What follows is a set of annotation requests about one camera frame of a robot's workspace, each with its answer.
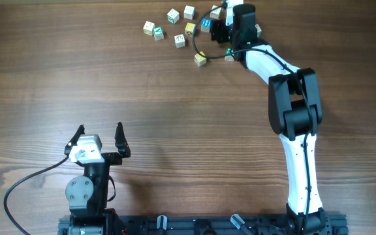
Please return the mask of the wooden block yellow K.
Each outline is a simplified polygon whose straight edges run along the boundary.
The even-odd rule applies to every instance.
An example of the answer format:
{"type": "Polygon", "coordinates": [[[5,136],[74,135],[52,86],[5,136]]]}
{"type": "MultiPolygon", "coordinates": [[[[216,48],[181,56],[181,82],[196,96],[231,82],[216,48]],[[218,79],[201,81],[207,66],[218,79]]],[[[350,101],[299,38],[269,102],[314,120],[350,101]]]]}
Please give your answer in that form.
{"type": "Polygon", "coordinates": [[[194,56],[195,63],[201,67],[206,64],[207,59],[205,58],[204,52],[199,52],[194,56]]]}

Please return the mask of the yellow top block red M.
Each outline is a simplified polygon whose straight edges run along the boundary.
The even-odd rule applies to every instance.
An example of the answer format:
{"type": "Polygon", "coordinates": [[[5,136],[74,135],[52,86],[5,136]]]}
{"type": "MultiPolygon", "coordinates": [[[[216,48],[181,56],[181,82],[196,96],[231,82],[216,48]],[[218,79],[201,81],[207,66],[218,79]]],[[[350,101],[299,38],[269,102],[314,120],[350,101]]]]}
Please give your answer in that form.
{"type": "Polygon", "coordinates": [[[188,36],[192,36],[195,31],[195,24],[194,23],[187,23],[185,26],[185,34],[188,36]]]}

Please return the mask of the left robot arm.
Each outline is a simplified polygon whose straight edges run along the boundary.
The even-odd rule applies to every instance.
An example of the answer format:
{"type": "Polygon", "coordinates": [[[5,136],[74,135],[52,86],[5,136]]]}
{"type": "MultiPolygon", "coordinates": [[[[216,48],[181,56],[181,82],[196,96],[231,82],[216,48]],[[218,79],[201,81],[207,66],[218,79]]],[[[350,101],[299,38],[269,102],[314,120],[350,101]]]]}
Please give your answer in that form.
{"type": "Polygon", "coordinates": [[[65,189],[69,201],[70,217],[59,220],[58,234],[127,234],[128,229],[116,211],[107,208],[116,194],[108,196],[108,184],[114,180],[110,167],[121,165],[124,158],[131,156],[122,123],[115,133],[117,151],[103,153],[102,142],[97,134],[86,134],[83,125],[65,146],[65,155],[84,168],[84,174],[68,182],[65,189]]]}

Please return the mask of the wooden block blue H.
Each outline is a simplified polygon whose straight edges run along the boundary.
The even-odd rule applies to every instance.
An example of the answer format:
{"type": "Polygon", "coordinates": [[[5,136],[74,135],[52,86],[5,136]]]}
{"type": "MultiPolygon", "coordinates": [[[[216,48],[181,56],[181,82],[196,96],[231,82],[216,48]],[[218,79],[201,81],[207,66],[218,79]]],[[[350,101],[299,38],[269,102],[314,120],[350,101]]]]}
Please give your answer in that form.
{"type": "Polygon", "coordinates": [[[208,18],[203,18],[201,21],[201,32],[209,33],[212,27],[212,20],[208,18]]]}

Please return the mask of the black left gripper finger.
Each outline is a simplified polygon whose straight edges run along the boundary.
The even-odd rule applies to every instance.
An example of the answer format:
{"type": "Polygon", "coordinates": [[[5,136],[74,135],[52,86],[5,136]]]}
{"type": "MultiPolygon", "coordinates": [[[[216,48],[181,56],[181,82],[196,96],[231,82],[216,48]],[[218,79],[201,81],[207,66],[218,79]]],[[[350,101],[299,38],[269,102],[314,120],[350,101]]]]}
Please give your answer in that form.
{"type": "Polygon", "coordinates": [[[85,134],[84,131],[85,131],[84,126],[80,125],[79,128],[77,129],[77,131],[75,132],[75,134],[73,135],[73,137],[69,140],[69,142],[65,146],[65,150],[64,150],[65,155],[69,155],[71,153],[72,148],[77,145],[77,141],[78,141],[79,137],[82,134],[85,134]]]}
{"type": "Polygon", "coordinates": [[[131,149],[125,137],[122,122],[117,123],[114,139],[115,139],[115,147],[117,148],[118,153],[123,158],[129,158],[131,156],[131,149]]]}

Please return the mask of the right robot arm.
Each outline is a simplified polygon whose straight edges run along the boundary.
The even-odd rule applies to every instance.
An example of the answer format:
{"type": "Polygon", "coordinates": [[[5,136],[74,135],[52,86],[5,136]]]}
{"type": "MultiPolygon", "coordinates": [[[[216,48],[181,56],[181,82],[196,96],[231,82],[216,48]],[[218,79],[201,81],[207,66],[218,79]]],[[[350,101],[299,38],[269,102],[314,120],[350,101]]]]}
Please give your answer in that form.
{"type": "Polygon", "coordinates": [[[289,178],[286,232],[313,234],[327,227],[315,170],[315,144],[322,121],[317,75],[287,63],[257,35],[255,6],[223,1],[227,16],[211,29],[212,40],[228,42],[226,52],[268,84],[268,115],[280,137],[289,178]]]}

